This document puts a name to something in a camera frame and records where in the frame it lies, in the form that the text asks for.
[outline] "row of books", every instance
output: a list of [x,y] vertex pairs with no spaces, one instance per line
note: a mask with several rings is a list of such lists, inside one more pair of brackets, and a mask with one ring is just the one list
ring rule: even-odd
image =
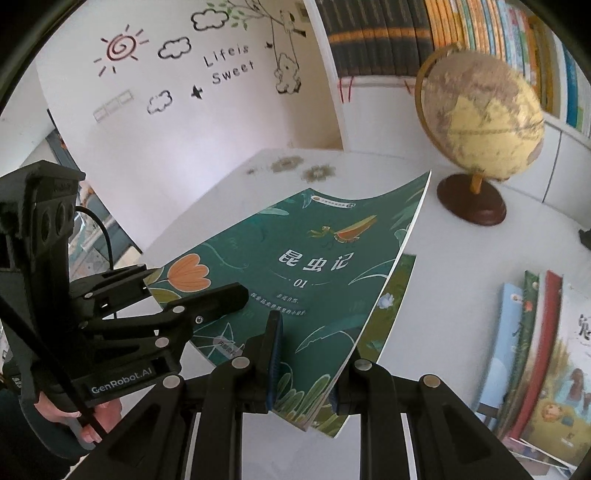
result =
[[340,78],[416,76],[458,42],[522,73],[543,109],[591,135],[591,85],[558,37],[505,0],[317,0]]
[[518,458],[566,478],[591,446],[591,299],[552,271],[505,284],[476,415]]

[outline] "globe base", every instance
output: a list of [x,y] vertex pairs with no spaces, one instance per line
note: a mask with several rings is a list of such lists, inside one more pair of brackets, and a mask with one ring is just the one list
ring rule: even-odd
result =
[[507,207],[499,191],[484,180],[480,193],[474,194],[471,183],[471,175],[451,175],[437,186],[437,197],[447,210],[467,222],[493,226],[505,220]]

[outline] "white desk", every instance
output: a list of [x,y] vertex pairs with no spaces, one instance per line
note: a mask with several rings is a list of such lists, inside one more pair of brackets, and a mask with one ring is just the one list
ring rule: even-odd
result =
[[[297,170],[273,174],[269,165],[300,155]],[[307,184],[303,170],[330,164],[336,175]],[[160,266],[196,244],[287,196],[312,187],[326,194],[371,197],[396,188],[432,165],[428,161],[331,151],[267,150],[222,180],[182,214],[145,252]],[[454,171],[436,167],[431,186],[405,249],[417,255],[413,276],[380,360],[392,374],[418,379],[435,373],[468,405],[476,400],[498,321],[503,282],[519,284],[526,269],[568,276],[591,291],[591,252],[579,244],[579,225],[521,193],[500,190],[508,214],[484,228],[464,222],[437,200],[437,183]],[[128,309],[149,313],[154,303]],[[183,356],[183,376],[207,373],[209,364],[192,348]],[[359,478],[359,422],[352,418],[335,440],[301,432],[273,414],[245,416],[244,480],[353,480]]]

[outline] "orange flower illustration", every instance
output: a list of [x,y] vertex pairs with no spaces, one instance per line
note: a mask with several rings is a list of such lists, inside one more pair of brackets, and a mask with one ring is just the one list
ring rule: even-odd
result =
[[194,292],[205,290],[212,281],[205,278],[209,273],[206,265],[201,265],[197,254],[188,254],[177,260],[168,271],[168,282],[177,290]]

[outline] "red spiral sun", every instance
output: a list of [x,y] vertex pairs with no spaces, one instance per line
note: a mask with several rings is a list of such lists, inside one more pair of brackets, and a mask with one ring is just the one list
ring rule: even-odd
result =
[[[140,35],[144,32],[143,28],[140,28],[139,31],[135,35],[129,35],[129,24],[125,27],[125,31],[114,36],[110,41],[101,38],[100,40],[107,44],[107,52],[106,58],[108,61],[121,61],[127,58],[133,60],[139,60],[138,57],[134,55],[135,51],[137,50],[139,45],[143,45],[144,43],[148,43],[149,40],[139,40]],[[102,61],[103,58],[96,59],[94,63],[99,63]],[[107,69],[106,65],[101,65],[102,68],[99,72],[99,77],[101,77],[105,70]],[[113,65],[112,67],[113,73],[117,73],[117,69]]]

